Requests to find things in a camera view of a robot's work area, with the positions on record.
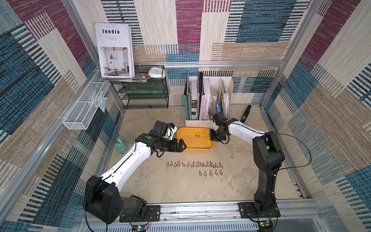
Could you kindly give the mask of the yellow oval storage tray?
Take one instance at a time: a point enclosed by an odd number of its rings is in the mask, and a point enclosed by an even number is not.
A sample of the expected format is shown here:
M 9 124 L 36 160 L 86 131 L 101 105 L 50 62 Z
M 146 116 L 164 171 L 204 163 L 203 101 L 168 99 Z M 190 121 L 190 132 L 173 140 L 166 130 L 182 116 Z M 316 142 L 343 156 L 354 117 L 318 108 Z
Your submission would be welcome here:
M 215 147 L 215 142 L 210 139 L 210 129 L 183 127 L 177 132 L 177 139 L 183 139 L 187 152 L 209 152 Z

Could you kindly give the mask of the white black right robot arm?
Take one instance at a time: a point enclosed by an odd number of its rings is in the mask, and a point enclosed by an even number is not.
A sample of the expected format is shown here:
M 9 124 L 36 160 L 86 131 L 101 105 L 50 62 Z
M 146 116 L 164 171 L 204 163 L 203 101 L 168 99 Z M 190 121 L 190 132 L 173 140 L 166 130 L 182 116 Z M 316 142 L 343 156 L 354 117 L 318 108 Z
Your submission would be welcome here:
M 213 116 L 213 129 L 207 133 L 209 142 L 226 144 L 230 136 L 237 136 L 253 147 L 254 163 L 259 170 L 258 188 L 254 194 L 252 206 L 243 211 L 247 216 L 280 217 L 276 197 L 275 184 L 278 171 L 281 169 L 285 156 L 277 134 L 252 129 L 237 119 L 228 119 L 223 113 Z

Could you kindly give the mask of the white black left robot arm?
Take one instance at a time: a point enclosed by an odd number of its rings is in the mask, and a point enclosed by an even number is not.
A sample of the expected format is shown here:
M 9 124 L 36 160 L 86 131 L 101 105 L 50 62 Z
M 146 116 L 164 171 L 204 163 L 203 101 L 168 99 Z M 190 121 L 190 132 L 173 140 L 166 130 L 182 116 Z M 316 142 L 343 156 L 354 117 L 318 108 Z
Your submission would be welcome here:
M 83 209 L 106 224 L 117 217 L 144 220 L 147 202 L 138 197 L 121 197 L 120 192 L 133 172 L 153 153 L 160 158 L 165 152 L 180 153 L 186 149 L 184 140 L 174 138 L 177 127 L 173 123 L 156 121 L 149 133 L 135 139 L 126 155 L 101 176 L 92 176 L 86 183 Z

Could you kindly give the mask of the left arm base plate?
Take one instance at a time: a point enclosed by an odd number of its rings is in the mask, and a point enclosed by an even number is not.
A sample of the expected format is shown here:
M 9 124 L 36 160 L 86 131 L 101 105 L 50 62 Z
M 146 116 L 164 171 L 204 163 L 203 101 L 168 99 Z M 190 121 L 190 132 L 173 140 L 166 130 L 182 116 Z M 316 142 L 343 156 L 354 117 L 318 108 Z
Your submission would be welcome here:
M 158 222 L 161 216 L 161 206 L 160 205 L 149 205 L 146 207 L 146 212 L 144 214 L 140 214 L 139 216 L 134 215 L 121 215 L 119 218 L 119 222 Z

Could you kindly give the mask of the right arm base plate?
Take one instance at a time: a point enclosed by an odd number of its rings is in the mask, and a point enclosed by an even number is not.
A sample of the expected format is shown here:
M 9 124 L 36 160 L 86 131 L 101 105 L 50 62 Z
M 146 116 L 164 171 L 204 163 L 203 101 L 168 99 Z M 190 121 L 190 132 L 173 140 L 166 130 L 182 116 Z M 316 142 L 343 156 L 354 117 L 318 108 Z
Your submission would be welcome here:
M 272 206 L 263 206 L 259 202 L 239 202 L 238 209 L 241 218 L 279 218 L 281 213 L 278 209 L 276 203 L 273 203 Z

